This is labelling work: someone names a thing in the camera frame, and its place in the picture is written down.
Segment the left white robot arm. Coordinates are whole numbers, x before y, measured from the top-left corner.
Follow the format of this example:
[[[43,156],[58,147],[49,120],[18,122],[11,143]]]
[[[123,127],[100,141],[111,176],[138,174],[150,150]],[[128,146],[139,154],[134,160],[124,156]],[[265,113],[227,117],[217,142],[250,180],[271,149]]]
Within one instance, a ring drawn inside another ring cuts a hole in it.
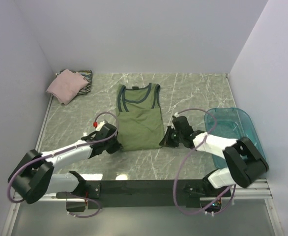
[[[95,131],[75,143],[52,151],[28,151],[8,178],[9,189],[14,189],[21,201],[33,204],[44,195],[68,192],[78,198],[86,192],[86,180],[77,172],[57,174],[75,162],[88,160],[103,152],[112,154],[121,148],[117,128],[100,122]]]

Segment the green graphic tank top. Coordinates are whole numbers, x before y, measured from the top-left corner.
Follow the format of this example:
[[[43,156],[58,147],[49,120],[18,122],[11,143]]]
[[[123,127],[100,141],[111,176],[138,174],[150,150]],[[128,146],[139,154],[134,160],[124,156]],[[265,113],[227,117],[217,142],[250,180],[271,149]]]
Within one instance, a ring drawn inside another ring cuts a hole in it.
[[[119,85],[116,94],[117,139],[122,150],[159,149],[164,137],[164,124],[159,102],[160,85],[127,88]]]

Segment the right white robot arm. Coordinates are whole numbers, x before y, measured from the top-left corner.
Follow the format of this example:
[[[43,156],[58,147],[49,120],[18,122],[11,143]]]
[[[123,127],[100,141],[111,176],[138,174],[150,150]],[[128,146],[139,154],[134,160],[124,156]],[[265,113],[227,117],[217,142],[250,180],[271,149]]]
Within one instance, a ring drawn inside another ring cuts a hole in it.
[[[179,144],[225,160],[226,167],[204,177],[202,190],[208,196],[214,196],[221,187],[229,185],[247,188],[269,170],[268,163],[249,138],[224,138],[201,130],[195,131],[185,116],[173,117],[173,124],[167,127],[159,143],[162,147],[171,148]]]

